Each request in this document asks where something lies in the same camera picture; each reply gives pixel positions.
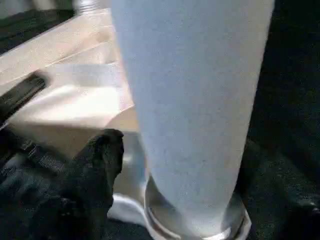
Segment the white cylinder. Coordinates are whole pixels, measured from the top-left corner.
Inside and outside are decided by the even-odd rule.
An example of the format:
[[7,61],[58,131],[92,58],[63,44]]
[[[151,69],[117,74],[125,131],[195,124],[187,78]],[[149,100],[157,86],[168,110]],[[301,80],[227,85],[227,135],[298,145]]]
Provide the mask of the white cylinder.
[[235,188],[272,10],[273,0],[111,1],[151,175],[199,236],[216,234]]

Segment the black glove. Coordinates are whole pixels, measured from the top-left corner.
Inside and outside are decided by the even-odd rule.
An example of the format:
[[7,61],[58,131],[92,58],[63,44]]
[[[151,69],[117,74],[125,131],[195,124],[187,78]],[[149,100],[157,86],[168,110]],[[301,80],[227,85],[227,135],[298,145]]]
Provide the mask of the black glove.
[[99,240],[122,169],[123,134],[108,129],[71,161],[0,131],[0,238]]

